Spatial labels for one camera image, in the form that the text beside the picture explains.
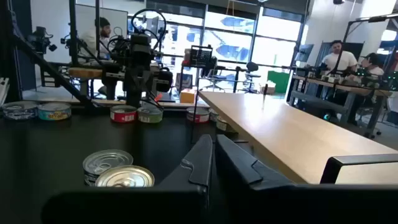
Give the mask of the teal can with yellow print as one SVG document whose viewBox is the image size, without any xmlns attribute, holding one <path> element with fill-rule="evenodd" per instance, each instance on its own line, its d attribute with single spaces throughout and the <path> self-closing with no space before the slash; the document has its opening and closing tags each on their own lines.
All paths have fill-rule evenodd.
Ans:
<svg viewBox="0 0 398 224">
<path fill-rule="evenodd" d="M 60 121 L 72 115 L 71 105 L 68 103 L 44 103 L 37 110 L 39 118 L 45 121 Z"/>
</svg>

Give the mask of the red can with fish picture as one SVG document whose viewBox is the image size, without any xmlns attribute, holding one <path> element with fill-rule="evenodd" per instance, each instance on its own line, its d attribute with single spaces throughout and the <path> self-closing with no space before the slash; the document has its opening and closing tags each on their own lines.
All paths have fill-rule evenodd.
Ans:
<svg viewBox="0 0 398 224">
<path fill-rule="evenodd" d="M 195 123 L 207 123 L 210 119 L 210 112 L 206 108 L 187 108 L 187 119 Z"/>
</svg>

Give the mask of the wooden shelf with black frame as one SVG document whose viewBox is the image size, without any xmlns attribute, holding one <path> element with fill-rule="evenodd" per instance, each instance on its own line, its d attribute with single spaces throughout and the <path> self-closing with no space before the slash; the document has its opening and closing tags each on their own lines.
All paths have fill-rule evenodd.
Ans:
<svg viewBox="0 0 398 224">
<path fill-rule="evenodd" d="M 333 156 L 397 151 L 262 95 L 201 91 L 199 97 L 244 139 L 255 155 L 295 183 L 319 184 Z"/>
</svg>

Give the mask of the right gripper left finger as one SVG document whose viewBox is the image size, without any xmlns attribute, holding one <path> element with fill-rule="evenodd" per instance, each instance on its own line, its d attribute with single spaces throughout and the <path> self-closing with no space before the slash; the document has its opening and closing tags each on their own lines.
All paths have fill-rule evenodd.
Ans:
<svg viewBox="0 0 398 224">
<path fill-rule="evenodd" d="M 207 218 L 213 141 L 202 135 L 153 187 L 87 187 L 50 197 L 43 224 L 198 224 Z"/>
</svg>

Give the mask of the green can with barcode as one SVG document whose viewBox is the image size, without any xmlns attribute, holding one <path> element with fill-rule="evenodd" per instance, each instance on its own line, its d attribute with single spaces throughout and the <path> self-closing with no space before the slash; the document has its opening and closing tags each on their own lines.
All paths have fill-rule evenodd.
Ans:
<svg viewBox="0 0 398 224">
<path fill-rule="evenodd" d="M 159 123 L 163 118 L 163 111 L 155 106 L 141 106 L 137 113 L 138 120 L 142 123 Z"/>
</svg>

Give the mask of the yellow box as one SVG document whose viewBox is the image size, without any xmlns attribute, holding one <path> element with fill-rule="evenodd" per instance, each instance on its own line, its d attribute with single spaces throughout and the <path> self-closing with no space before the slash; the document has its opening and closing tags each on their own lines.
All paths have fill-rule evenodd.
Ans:
<svg viewBox="0 0 398 224">
<path fill-rule="evenodd" d="M 197 91 L 194 89 L 184 89 L 180 92 L 180 102 L 194 104 Z"/>
</svg>

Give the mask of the dark blue tuna can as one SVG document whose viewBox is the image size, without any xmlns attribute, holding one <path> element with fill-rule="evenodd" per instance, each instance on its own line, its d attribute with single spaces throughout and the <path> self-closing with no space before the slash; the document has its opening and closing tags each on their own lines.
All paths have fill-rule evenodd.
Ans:
<svg viewBox="0 0 398 224">
<path fill-rule="evenodd" d="M 1 106 L 3 115 L 10 120 L 29 120 L 37 117 L 38 104 L 33 101 L 15 101 Z"/>
</svg>

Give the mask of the dark monitor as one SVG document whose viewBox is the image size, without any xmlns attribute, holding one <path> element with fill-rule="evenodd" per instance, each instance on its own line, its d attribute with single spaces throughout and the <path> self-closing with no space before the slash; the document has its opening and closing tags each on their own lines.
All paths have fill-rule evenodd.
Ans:
<svg viewBox="0 0 398 224">
<path fill-rule="evenodd" d="M 295 61 L 296 62 L 307 62 L 308 58 L 312 52 L 313 46 L 314 46 L 313 44 L 300 45 L 297 50 L 296 56 L 295 56 Z"/>
</svg>

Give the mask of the green bin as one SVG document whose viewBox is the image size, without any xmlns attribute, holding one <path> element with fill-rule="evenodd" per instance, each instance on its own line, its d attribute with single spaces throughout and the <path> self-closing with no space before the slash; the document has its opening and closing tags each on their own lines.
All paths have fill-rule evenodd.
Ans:
<svg viewBox="0 0 398 224">
<path fill-rule="evenodd" d="M 276 93 L 285 93 L 289 82 L 289 74 L 284 72 L 268 71 L 267 79 L 275 84 Z"/>
</svg>

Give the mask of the teal can with white label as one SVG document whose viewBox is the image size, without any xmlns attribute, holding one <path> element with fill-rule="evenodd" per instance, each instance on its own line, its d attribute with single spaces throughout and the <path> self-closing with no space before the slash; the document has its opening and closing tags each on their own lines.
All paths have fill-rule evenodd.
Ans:
<svg viewBox="0 0 398 224">
<path fill-rule="evenodd" d="M 98 177 L 105 171 L 132 165 L 134 158 L 130 153 L 117 149 L 98 151 L 87 156 L 82 163 L 84 184 L 94 186 Z"/>
</svg>

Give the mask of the pink-labelled tin can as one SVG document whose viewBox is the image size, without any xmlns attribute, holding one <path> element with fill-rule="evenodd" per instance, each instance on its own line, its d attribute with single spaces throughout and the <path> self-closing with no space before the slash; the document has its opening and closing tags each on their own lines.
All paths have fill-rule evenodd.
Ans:
<svg viewBox="0 0 398 224">
<path fill-rule="evenodd" d="M 152 187 L 155 177 L 151 171 L 140 166 L 119 166 L 103 172 L 95 187 Z"/>
</svg>

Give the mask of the cardboard box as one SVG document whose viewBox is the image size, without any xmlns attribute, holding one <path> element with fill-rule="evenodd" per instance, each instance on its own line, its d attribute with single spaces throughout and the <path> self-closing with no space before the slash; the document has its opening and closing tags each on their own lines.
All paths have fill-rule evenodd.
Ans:
<svg viewBox="0 0 398 224">
<path fill-rule="evenodd" d="M 266 93 L 267 95 L 273 95 L 275 93 L 276 84 L 274 82 L 267 82 L 264 85 L 261 85 L 260 92 L 261 94 Z"/>
</svg>

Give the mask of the black office chair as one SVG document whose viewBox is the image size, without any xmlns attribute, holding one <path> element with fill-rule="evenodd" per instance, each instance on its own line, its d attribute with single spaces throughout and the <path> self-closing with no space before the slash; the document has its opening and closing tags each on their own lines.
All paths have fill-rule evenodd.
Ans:
<svg viewBox="0 0 398 224">
<path fill-rule="evenodd" d="M 258 64 L 254 62 L 248 62 L 246 64 L 246 73 L 245 73 L 245 81 L 243 81 L 244 85 L 244 92 L 245 93 L 257 93 L 257 90 L 255 89 L 255 83 L 254 79 L 255 78 L 261 78 L 260 75 L 255 74 L 256 71 L 259 70 Z"/>
</svg>

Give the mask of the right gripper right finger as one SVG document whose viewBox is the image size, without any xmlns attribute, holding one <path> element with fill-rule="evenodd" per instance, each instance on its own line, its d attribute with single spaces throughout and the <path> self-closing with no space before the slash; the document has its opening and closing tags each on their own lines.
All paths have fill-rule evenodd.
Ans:
<svg viewBox="0 0 398 224">
<path fill-rule="evenodd" d="M 398 224 L 398 185 L 338 185 L 342 167 L 398 162 L 393 154 L 330 157 L 317 185 L 295 184 L 224 135 L 216 168 L 239 224 Z"/>
</svg>

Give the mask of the person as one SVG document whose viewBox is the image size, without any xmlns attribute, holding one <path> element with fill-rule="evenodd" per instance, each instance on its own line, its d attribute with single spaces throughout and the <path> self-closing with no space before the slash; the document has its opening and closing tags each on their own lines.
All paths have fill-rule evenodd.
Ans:
<svg viewBox="0 0 398 224">
<path fill-rule="evenodd" d="M 105 17 L 99 17 L 99 22 L 95 20 L 95 27 L 85 31 L 80 40 L 88 49 L 81 49 L 80 55 L 90 57 L 90 53 L 100 58 L 109 58 L 108 42 L 111 33 L 111 26 Z"/>
<path fill-rule="evenodd" d="M 371 75 L 383 76 L 384 70 L 379 66 L 379 58 L 376 53 L 370 53 L 361 61 L 361 66 Z"/>
<path fill-rule="evenodd" d="M 325 65 L 329 71 L 337 67 L 337 70 L 351 70 L 355 72 L 358 61 L 353 53 L 342 50 L 342 46 L 343 43 L 341 40 L 334 40 L 331 43 L 331 53 L 324 56 L 321 65 Z"/>
</svg>

